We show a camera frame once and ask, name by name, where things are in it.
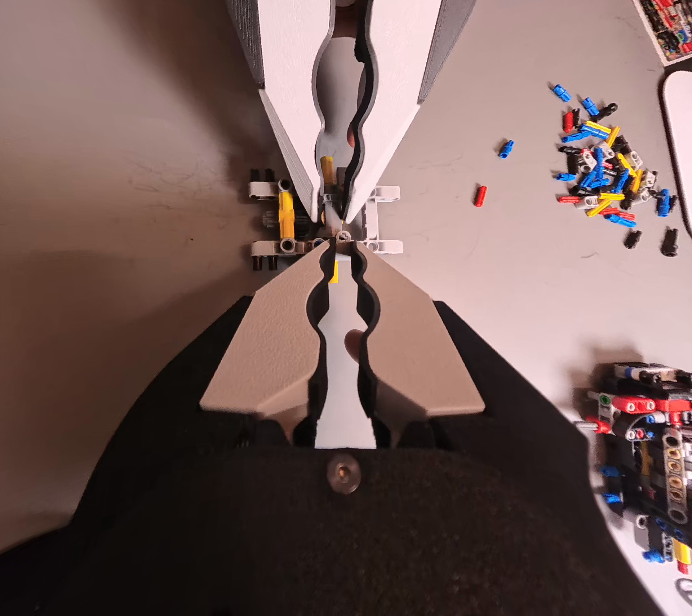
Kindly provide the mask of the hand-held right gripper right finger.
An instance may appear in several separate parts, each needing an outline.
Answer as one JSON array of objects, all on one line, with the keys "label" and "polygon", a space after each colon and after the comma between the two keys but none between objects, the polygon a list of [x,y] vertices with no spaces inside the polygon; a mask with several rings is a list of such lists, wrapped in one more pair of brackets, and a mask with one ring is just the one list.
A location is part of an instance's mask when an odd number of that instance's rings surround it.
[{"label": "hand-held right gripper right finger", "polygon": [[351,248],[359,344],[358,392],[376,438],[411,424],[476,415],[485,403],[435,303],[364,244]]}]

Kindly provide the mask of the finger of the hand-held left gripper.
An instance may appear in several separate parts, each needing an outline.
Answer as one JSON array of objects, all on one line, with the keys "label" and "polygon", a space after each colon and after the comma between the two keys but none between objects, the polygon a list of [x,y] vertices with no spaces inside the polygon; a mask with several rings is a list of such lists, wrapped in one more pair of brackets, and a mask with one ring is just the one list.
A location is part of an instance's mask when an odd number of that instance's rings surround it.
[{"label": "finger of the hand-held left gripper", "polygon": [[442,0],[371,0],[362,116],[353,127],[354,172],[345,184],[350,223],[378,184],[420,109],[420,92]]},{"label": "finger of the hand-held left gripper", "polygon": [[334,0],[257,0],[264,109],[293,188],[313,222],[319,217],[316,161],[324,116],[316,96],[319,62],[333,34]]}]

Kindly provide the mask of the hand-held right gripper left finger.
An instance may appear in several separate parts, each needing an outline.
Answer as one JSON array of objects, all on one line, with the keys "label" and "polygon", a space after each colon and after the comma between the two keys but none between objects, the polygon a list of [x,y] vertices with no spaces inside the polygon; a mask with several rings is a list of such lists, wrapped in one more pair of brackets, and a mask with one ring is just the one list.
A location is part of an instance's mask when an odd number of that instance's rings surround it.
[{"label": "hand-held right gripper left finger", "polygon": [[333,241],[259,289],[203,394],[205,411],[278,422],[286,435],[316,435],[327,395],[326,343]]}]

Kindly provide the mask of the grey lego differential assembly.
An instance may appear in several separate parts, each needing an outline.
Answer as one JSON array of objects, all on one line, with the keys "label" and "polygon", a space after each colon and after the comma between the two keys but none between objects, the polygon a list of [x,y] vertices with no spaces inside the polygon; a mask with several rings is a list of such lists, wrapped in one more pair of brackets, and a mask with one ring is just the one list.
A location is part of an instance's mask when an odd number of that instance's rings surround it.
[{"label": "grey lego differential assembly", "polygon": [[253,241],[250,258],[254,271],[277,271],[280,263],[291,265],[298,258],[329,240],[336,233],[347,230],[349,244],[336,243],[336,257],[346,257],[351,246],[359,244],[379,256],[403,254],[401,240],[386,240],[379,232],[379,206],[400,200],[398,186],[377,186],[352,222],[341,220],[341,204],[345,191],[346,168],[337,168],[330,156],[320,160],[323,188],[318,194],[318,217],[313,221],[300,201],[293,182],[285,177],[277,179],[272,169],[261,172],[252,169],[248,196],[255,202],[268,204],[262,215],[262,225],[269,230],[268,240]]}]

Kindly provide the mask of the pile of blue yellow lego pins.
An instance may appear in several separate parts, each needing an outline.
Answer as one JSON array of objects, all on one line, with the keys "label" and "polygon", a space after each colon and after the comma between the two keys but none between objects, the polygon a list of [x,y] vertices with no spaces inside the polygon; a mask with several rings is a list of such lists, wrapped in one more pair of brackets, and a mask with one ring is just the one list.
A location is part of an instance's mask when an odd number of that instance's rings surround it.
[{"label": "pile of blue yellow lego pins", "polygon": [[572,95],[562,84],[553,85],[551,92],[565,105],[556,145],[565,169],[552,174],[564,188],[557,204],[632,230],[639,206],[650,205],[657,217],[669,218],[679,197],[660,185],[659,172],[648,167],[621,128],[611,124],[618,103]]}]

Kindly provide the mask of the black lego car chassis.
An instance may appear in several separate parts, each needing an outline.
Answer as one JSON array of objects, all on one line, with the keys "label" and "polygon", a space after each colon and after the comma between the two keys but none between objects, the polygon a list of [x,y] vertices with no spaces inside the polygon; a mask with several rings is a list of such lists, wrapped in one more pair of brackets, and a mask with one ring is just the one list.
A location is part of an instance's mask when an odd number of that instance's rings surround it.
[{"label": "black lego car chassis", "polygon": [[610,363],[587,397],[594,405],[575,427],[600,441],[602,500],[647,564],[675,567],[691,603],[691,372]]}]

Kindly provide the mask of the white book stand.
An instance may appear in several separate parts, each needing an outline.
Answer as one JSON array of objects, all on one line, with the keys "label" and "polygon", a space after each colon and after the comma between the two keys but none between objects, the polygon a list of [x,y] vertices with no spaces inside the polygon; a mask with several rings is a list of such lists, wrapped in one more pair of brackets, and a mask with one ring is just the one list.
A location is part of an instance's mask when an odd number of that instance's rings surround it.
[{"label": "white book stand", "polygon": [[691,236],[691,63],[670,67],[659,87],[662,118],[679,196]]}]

